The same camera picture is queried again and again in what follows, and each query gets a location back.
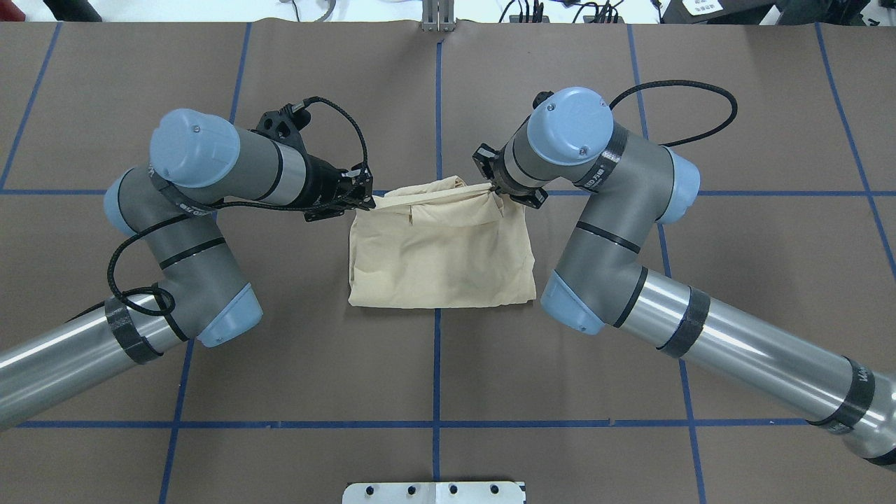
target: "red object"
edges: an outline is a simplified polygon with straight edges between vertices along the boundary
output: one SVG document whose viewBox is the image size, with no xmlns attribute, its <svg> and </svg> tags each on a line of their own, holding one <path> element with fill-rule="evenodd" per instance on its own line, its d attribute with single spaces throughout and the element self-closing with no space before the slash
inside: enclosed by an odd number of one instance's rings
<svg viewBox="0 0 896 504">
<path fill-rule="evenodd" d="M 25 21 L 25 13 L 13 0 L 0 0 L 0 21 Z"/>
</svg>

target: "white metal plate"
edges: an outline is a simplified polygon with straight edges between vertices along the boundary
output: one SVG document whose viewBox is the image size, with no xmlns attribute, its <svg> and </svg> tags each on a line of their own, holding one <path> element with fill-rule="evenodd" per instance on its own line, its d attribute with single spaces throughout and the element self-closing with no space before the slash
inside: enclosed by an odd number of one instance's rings
<svg viewBox="0 0 896 504">
<path fill-rule="evenodd" d="M 525 504 L 523 482 L 352 483 L 342 504 Z"/>
</svg>

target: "black band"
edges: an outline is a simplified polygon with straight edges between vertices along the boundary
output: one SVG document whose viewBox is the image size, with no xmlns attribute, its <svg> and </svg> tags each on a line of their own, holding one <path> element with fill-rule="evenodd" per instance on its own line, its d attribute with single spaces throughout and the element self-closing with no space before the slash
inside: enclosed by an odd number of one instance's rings
<svg viewBox="0 0 896 504">
<path fill-rule="evenodd" d="M 277 177 L 274 177 L 274 183 L 271 184 L 271 188 L 263 195 L 256 197 L 255 201 L 261 201 L 270 196 L 274 189 L 280 185 L 280 179 L 283 178 L 283 152 L 280 151 L 280 146 L 276 142 L 271 140 L 271 143 L 273 143 L 274 151 L 277 151 Z"/>
<path fill-rule="evenodd" d="M 152 165 L 150 165 L 150 181 L 152 182 L 152 186 L 165 196 L 165 199 L 169 200 L 169 202 L 180 209 L 181 212 L 186 213 L 191 217 L 202 217 L 203 215 L 215 212 L 214 208 L 206 204 L 201 204 L 180 192 L 174 184 L 168 182 L 162 178 L 161 175 L 156 173 L 156 170 Z"/>
<path fill-rule="evenodd" d="M 896 448 L 890 450 L 881 456 L 874 458 L 866 458 L 866 460 L 874 465 L 893 465 L 896 464 Z"/>
<path fill-rule="evenodd" d="M 155 282 L 152 287 L 159 287 L 159 283 Z M 159 295 L 158 292 L 153 292 L 152 297 L 156 299 L 156 304 L 159 305 L 159 309 L 165 309 L 165 300 Z M 168 327 L 171 327 L 171 331 L 175 336 L 177 336 L 178 340 L 182 342 L 190 341 L 190 338 L 186 337 L 184 331 L 177 324 L 177 321 L 174 319 L 174 315 L 172 315 L 170 311 L 163 315 L 163 317 L 165 318 L 165 321 L 168 322 Z"/>
<path fill-rule="evenodd" d="M 146 338 L 137 332 L 130 312 L 121 301 L 109 298 L 106 300 L 105 310 L 106 322 L 112 330 L 112 335 L 115 336 L 116 341 L 131 360 L 138 364 L 145 364 L 162 356 L 160 352 L 156 352 L 156 349 L 152 348 Z"/>
<path fill-rule="evenodd" d="M 638 297 L 641 296 L 641 290 L 644 288 L 644 282 L 647 281 L 647 268 L 641 266 L 641 276 L 638 278 L 638 284 L 634 286 L 634 291 L 632 292 L 632 297 L 628 299 L 628 303 L 625 305 L 625 309 L 622 310 L 622 314 L 613 324 L 613 327 L 619 328 L 622 327 L 622 324 L 625 323 L 625 320 L 628 318 L 628 315 L 632 313 L 632 308 L 634 308 L 634 303 L 637 302 Z"/>
<path fill-rule="evenodd" d="M 710 314 L 710 300 L 709 294 L 691 287 L 691 296 L 687 301 L 687 308 L 681 317 L 678 328 L 669 341 L 657 350 L 676 359 L 691 350 L 691 347 L 697 342 L 697 338 L 700 337 L 700 333 L 703 332 L 706 317 Z"/>
<path fill-rule="evenodd" d="M 212 248 L 212 247 L 217 247 L 218 245 L 221 245 L 223 243 L 226 243 L 226 241 L 224 241 L 224 237 L 222 237 L 222 236 L 217 237 L 216 239 L 210 239 L 210 240 L 206 241 L 205 243 L 200 243 L 199 245 L 197 245 L 195 247 L 188 248 L 187 250 L 184 250 L 183 252 L 181 252 L 179 254 L 174 254 L 173 256 L 169 257 L 168 259 L 165 259 L 164 261 L 160 262 L 159 267 L 162 269 L 165 269 L 178 261 L 182 261 L 182 260 L 188 258 L 189 256 L 195 256 L 196 254 L 199 254 L 203 250 L 206 250 L 206 249 Z"/>
<path fill-rule="evenodd" d="M 594 160 L 594 164 L 591 166 L 588 173 L 573 185 L 581 187 L 586 191 L 597 193 L 600 190 L 600 186 L 602 186 L 604 182 L 607 181 L 610 174 L 613 173 L 613 169 L 619 164 L 619 160 L 622 159 L 622 151 L 625 150 L 625 143 L 627 141 L 628 130 L 614 123 L 613 134 L 610 136 L 607 148 L 598 155 L 596 160 Z"/>
<path fill-rule="evenodd" d="M 578 221 L 578 222 L 576 222 L 575 227 L 579 228 L 580 230 L 586 230 L 587 232 L 589 232 L 591 234 L 596 234 L 596 235 L 600 236 L 601 238 L 608 239 L 620 247 L 628 248 L 635 254 L 638 254 L 641 252 L 641 248 L 638 247 L 637 245 L 633 244 L 631 241 L 629 241 L 621 236 L 617 236 L 617 235 L 609 232 L 608 230 L 602 230 L 601 228 L 599 228 L 597 226 L 592 226 L 591 224 L 588 224 L 587 222 Z"/>
<path fill-rule="evenodd" d="M 837 411 L 828 418 L 820 421 L 806 421 L 809 425 L 821 427 L 831 434 L 851 432 L 858 421 L 865 416 L 865 413 L 868 413 L 871 401 L 874 400 L 874 373 L 872 370 L 849 357 L 844 356 L 843 358 L 849 361 L 849 366 L 852 367 L 852 383 L 849 384 L 846 397 L 843 398 Z"/>
</svg>

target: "cloth fold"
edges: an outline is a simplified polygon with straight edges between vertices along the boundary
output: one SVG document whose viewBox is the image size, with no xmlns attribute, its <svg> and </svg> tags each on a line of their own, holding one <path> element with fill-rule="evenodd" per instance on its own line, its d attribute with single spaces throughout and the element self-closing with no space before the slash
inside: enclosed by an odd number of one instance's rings
<svg viewBox="0 0 896 504">
<path fill-rule="evenodd" d="M 483 308 L 535 299 L 523 206 L 460 177 L 402 187 L 349 233 L 352 306 Z"/>
</svg>

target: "silver metal tube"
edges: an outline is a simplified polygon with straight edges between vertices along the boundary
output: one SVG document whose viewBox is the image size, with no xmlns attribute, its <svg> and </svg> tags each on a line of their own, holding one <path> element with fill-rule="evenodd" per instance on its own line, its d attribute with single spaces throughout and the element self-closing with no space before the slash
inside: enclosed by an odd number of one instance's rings
<svg viewBox="0 0 896 504">
<path fill-rule="evenodd" d="M 700 295 L 705 296 L 650 272 L 621 328 L 658 349 L 675 344 L 685 361 L 777 399 L 808 421 L 823 423 L 865 459 L 893 457 L 896 387 L 892 379 L 719 300 L 705 297 L 708 309 L 702 313 L 692 309 Z M 684 337 L 685 343 L 674 342 L 686 333 L 690 337 Z M 840 422 L 844 411 L 853 412 L 852 425 Z M 892 462 L 871 461 L 896 470 Z"/>
<path fill-rule="evenodd" d="M 132 300 L 157 309 L 152 296 Z M 181 343 L 163 317 L 131 314 L 137 331 L 157 352 Z M 13 347 L 0 354 L 0 430 L 135 365 L 112 334 L 103 308 Z"/>
</svg>

